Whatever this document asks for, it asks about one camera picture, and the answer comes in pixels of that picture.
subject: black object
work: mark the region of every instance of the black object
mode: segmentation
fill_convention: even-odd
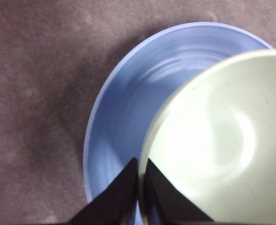
[[[138,164],[133,158],[104,192],[69,222],[56,225],[133,225],[137,187]],[[149,225],[239,225],[215,222],[185,198],[150,159],[144,176],[144,200]]]

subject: bowl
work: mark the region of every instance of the bowl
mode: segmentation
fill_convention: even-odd
[[[215,221],[276,224],[276,50],[233,56],[176,90],[148,130],[141,187],[148,157]]]
[[[230,56],[266,48],[271,46],[237,27],[192,22],[163,30],[131,50],[105,81],[90,114],[83,154],[88,201],[132,157],[140,158],[152,119],[180,85]],[[139,210],[136,224],[142,224]]]

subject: blue ceramic dish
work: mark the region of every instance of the blue ceramic dish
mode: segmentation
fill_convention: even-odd
[[[230,56],[268,48],[240,28],[192,22],[165,29],[131,50],[105,81],[89,118],[83,154],[88,201],[132,157],[140,158],[152,119],[180,85]],[[135,224],[142,224],[138,208]]]

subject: floor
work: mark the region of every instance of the floor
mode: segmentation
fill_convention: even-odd
[[[83,140],[102,84],[139,42],[193,21],[276,48],[276,0],[0,0],[0,225],[64,222],[87,203]]]

